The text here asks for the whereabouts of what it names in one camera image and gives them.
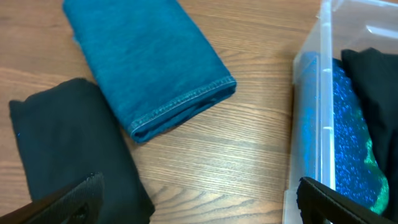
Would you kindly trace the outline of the black cloth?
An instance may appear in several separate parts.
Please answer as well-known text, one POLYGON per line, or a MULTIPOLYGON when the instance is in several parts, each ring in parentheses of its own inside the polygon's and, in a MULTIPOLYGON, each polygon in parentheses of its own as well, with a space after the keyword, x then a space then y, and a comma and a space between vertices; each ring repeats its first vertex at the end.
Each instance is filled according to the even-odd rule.
POLYGON ((359 98, 373 154, 389 184, 389 203, 383 216, 397 221, 397 55, 374 48, 345 49, 341 59, 359 98))
POLYGON ((82 78, 9 103, 32 200, 99 172, 100 223, 149 223, 151 202, 100 89, 82 78))

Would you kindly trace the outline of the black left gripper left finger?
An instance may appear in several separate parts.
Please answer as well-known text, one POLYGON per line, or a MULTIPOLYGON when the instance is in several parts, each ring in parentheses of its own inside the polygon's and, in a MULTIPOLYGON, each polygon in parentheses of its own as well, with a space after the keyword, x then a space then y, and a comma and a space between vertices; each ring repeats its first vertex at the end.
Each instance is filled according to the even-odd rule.
POLYGON ((81 180, 1 217, 4 224, 96 223, 104 199, 104 179, 81 180))

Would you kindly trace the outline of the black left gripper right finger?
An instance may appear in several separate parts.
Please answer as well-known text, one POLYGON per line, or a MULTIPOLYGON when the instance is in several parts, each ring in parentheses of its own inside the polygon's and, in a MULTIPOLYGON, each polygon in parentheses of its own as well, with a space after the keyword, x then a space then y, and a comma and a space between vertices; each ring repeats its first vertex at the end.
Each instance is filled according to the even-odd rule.
POLYGON ((396 224, 310 177, 300 179, 297 205, 303 224, 396 224))

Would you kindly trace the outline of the blue glitter cloth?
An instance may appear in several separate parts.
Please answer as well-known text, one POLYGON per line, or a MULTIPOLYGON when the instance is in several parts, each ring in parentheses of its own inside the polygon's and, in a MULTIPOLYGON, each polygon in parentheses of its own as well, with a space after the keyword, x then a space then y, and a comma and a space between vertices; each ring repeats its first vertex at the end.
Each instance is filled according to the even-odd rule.
MULTIPOLYGON (((314 176, 310 168, 310 148, 315 146, 316 126, 316 73, 318 54, 306 52, 300 60, 303 70, 296 83, 296 96, 302 100, 298 108, 302 127, 299 144, 306 152, 304 169, 314 176)), ((389 201, 389 186, 374 158, 368 127, 355 95, 351 80, 345 75, 341 62, 333 60, 333 118, 335 147, 336 191, 356 203, 382 214, 389 201)))

